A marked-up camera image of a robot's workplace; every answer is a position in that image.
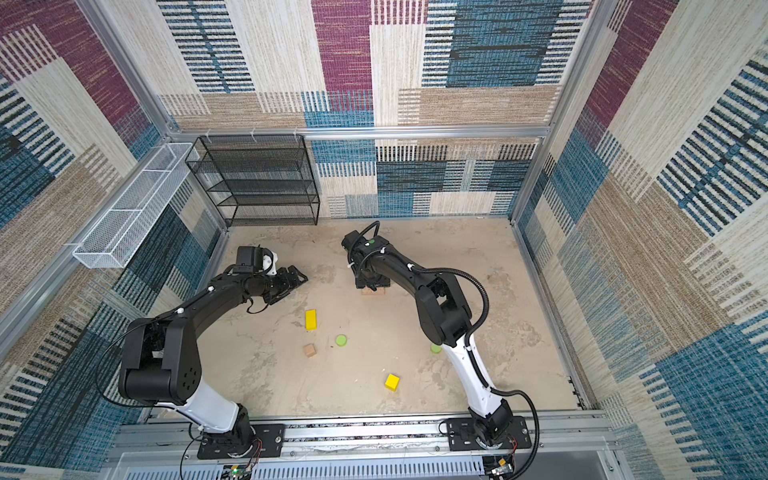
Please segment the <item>natural wood block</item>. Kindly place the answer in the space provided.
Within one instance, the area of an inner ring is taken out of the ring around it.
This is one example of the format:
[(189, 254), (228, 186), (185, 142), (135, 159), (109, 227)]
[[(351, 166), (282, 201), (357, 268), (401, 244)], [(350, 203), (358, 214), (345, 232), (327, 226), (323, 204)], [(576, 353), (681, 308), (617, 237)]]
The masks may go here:
[(386, 288), (377, 288), (376, 290), (370, 289), (370, 288), (364, 288), (360, 290), (362, 295), (368, 295), (368, 296), (381, 296), (386, 294), (387, 289)]

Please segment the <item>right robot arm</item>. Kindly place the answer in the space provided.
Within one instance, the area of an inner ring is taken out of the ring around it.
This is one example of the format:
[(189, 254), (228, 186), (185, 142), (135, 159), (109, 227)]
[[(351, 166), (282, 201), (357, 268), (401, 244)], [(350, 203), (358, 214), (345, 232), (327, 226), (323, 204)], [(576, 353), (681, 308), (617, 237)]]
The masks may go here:
[(354, 230), (341, 241), (355, 286), (375, 290), (395, 283), (413, 297), (422, 332), (445, 349), (459, 376), (477, 440), (484, 447), (500, 445), (513, 412), (489, 378), (474, 340), (489, 313), (486, 290), (466, 272), (423, 267), (384, 237), (365, 236), (378, 226), (374, 222), (361, 232)]

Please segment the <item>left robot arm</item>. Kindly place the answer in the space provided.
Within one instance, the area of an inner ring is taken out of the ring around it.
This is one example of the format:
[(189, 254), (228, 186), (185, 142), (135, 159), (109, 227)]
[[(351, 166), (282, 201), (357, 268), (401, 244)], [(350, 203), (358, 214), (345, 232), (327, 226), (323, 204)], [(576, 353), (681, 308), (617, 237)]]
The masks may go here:
[(215, 458), (243, 457), (257, 446), (247, 408), (208, 385), (198, 338), (230, 310), (259, 297), (269, 307), (308, 281), (294, 266), (278, 267), (278, 256), (260, 246), (242, 246), (236, 262), (195, 296), (128, 327), (118, 391), (128, 400), (173, 410), (202, 429), (201, 446)]

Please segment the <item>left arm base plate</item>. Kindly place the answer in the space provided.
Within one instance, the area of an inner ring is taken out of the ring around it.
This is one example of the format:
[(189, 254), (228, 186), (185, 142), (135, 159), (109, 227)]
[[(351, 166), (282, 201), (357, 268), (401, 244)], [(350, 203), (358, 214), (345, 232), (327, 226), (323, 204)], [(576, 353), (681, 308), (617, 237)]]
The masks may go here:
[(285, 424), (252, 424), (245, 434), (237, 432), (204, 433), (198, 460), (249, 460), (281, 455)]

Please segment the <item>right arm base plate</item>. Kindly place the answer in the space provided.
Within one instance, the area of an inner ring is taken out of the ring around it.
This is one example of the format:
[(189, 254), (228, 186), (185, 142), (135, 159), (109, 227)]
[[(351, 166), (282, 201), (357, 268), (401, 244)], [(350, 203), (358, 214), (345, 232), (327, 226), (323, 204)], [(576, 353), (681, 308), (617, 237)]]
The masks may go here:
[(514, 416), (511, 424), (501, 435), (500, 440), (493, 445), (486, 445), (479, 440), (474, 422), (469, 417), (455, 417), (442, 420), (438, 424), (438, 432), (448, 439), (450, 451), (470, 450), (517, 450), (531, 449), (533, 442), (530, 434), (533, 430), (527, 426), (522, 416)]

